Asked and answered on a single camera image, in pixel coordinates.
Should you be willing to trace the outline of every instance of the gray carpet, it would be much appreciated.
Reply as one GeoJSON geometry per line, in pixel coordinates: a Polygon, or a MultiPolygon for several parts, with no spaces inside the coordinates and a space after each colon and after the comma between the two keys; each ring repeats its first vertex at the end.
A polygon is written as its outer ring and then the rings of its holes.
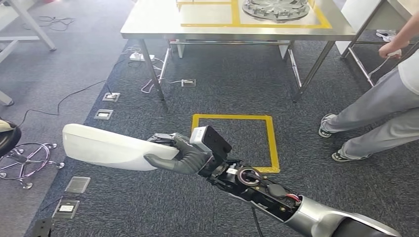
{"type": "MultiPolygon", "coordinates": [[[[162,57],[164,42],[150,40],[149,51],[162,57]]],[[[308,73],[323,44],[296,42],[302,76],[308,73]]],[[[377,53],[360,57],[379,64],[377,53]]],[[[323,139],[319,120],[339,112],[368,89],[351,72],[353,60],[341,60],[335,48],[318,71],[303,99],[290,96],[295,82],[290,63],[274,46],[189,46],[183,59],[171,60],[163,83],[166,102],[155,91],[140,92],[148,80],[144,67],[115,66],[108,81],[121,92],[117,103],[94,104],[85,124],[146,139],[155,132],[190,134],[192,115],[245,114],[273,117],[281,172],[271,178],[326,205],[357,212],[388,224],[404,236],[418,236],[416,202],[417,143],[406,144],[352,163],[336,163],[330,154],[368,126],[323,139]],[[167,81],[197,79],[197,87],[182,88],[167,81]],[[94,120],[97,109],[113,109],[111,120],[94,120]]],[[[230,158],[255,166],[269,163],[264,124],[248,120],[203,119],[233,145],[230,158]]],[[[66,158],[35,219],[51,216],[72,176],[92,180],[86,193],[64,194],[81,201],[72,220],[56,222],[54,237],[255,237],[249,207],[221,193],[198,176],[162,170],[135,172],[95,166],[66,158]]],[[[267,237],[296,237],[283,224],[259,214],[267,237]]]]}
{"type": "MultiPolygon", "coordinates": [[[[126,44],[119,30],[132,6],[131,0],[39,1],[34,5],[29,13],[35,19],[56,16],[76,21],[65,32],[43,28],[57,51],[50,52],[40,42],[21,43],[0,63],[0,90],[15,101],[11,107],[0,106],[0,116],[20,123],[28,109],[55,113],[57,103],[68,94],[105,80],[126,44]]],[[[20,18],[0,32],[7,34],[33,35],[23,29],[20,18]]],[[[51,152],[51,159],[62,161],[63,126],[83,123],[102,86],[68,98],[58,117],[29,112],[20,143],[56,142],[58,148],[51,152]]],[[[48,166],[35,174],[27,181],[34,184],[30,190],[22,189],[17,181],[0,180],[0,236],[24,235],[56,173],[54,166],[48,166]]]]}

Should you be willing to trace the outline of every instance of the person's hand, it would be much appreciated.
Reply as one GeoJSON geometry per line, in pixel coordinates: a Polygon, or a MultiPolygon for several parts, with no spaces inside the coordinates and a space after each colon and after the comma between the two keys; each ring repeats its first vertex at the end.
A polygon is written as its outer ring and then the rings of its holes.
{"type": "MultiPolygon", "coordinates": [[[[394,42],[390,42],[390,43],[386,43],[385,45],[383,45],[379,50],[378,53],[380,55],[381,58],[387,58],[389,53],[395,52],[401,48],[406,47],[409,44],[409,42],[407,43],[403,43],[403,44],[395,44],[394,42]]],[[[401,55],[397,54],[394,55],[392,58],[396,58],[396,59],[400,59],[401,55]]]]}
{"type": "Polygon", "coordinates": [[[200,152],[197,148],[190,145],[186,137],[175,136],[173,139],[175,142],[174,146],[178,148],[183,155],[182,159],[162,159],[154,154],[146,154],[144,156],[146,161],[159,169],[181,174],[194,174],[198,172],[210,158],[209,155],[200,152]]]}

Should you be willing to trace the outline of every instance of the robotic arm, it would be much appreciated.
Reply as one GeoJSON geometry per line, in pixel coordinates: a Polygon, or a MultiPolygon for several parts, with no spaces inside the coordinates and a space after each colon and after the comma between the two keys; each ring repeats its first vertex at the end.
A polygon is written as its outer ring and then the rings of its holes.
{"type": "Polygon", "coordinates": [[[306,237],[400,237],[394,229],[366,216],[340,211],[268,179],[242,160],[228,160],[231,146],[210,126],[180,134],[155,134],[148,141],[177,147],[180,160],[144,158],[154,167],[182,174],[198,173],[228,192],[306,237]]]}

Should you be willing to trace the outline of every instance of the white shirt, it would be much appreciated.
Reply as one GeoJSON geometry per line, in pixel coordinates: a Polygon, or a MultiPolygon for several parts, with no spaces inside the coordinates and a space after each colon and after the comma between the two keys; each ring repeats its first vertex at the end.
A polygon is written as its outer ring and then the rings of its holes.
{"type": "Polygon", "coordinates": [[[419,50],[399,64],[399,73],[407,89],[419,95],[419,50]]]}

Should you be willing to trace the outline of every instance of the metal ring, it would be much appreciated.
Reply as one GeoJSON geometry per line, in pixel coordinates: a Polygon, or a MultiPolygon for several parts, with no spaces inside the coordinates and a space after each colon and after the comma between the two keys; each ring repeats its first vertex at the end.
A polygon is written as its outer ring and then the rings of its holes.
{"type": "Polygon", "coordinates": [[[241,168],[237,171],[237,178],[239,179],[239,181],[246,186],[251,186],[251,187],[252,186],[257,186],[260,182],[259,180],[249,182],[249,181],[246,181],[246,180],[243,179],[242,175],[245,171],[253,171],[257,176],[260,177],[260,174],[257,170],[255,170],[253,168],[250,168],[250,167],[244,167],[244,168],[241,168]]]}
{"type": "MultiPolygon", "coordinates": [[[[23,147],[23,146],[27,146],[27,145],[38,145],[38,146],[40,146],[40,149],[41,148],[43,148],[44,150],[45,150],[45,152],[46,152],[46,156],[45,156],[45,160],[43,161],[43,163],[41,164],[41,166],[38,168],[38,169],[36,169],[36,170],[34,170],[34,171],[32,171],[32,172],[30,172],[30,173],[28,173],[28,174],[25,174],[25,175],[23,175],[23,176],[19,176],[19,177],[17,177],[17,178],[3,178],[3,177],[1,177],[0,176],[0,179],[4,179],[4,180],[22,180],[22,179],[24,179],[24,178],[26,178],[26,177],[29,177],[29,176],[31,176],[31,175],[33,175],[34,173],[36,173],[36,172],[38,172],[38,171],[40,171],[47,163],[48,163],[48,161],[49,161],[49,148],[46,146],[46,145],[44,145],[44,144],[41,144],[41,143],[36,143],[36,142],[30,142],[30,143],[25,143],[25,144],[22,144],[22,145],[19,145],[19,146],[16,146],[15,148],[13,148],[14,150],[15,149],[19,149],[20,147],[23,147]]],[[[31,153],[31,157],[29,157],[29,156],[27,156],[28,157],[28,160],[31,160],[31,158],[34,156],[34,155],[36,155],[38,152],[39,152],[40,150],[37,150],[36,152],[32,152],[31,153]]],[[[21,165],[21,169],[24,169],[25,168],[25,166],[27,165],[27,163],[23,163],[22,165],[21,165]]]]}

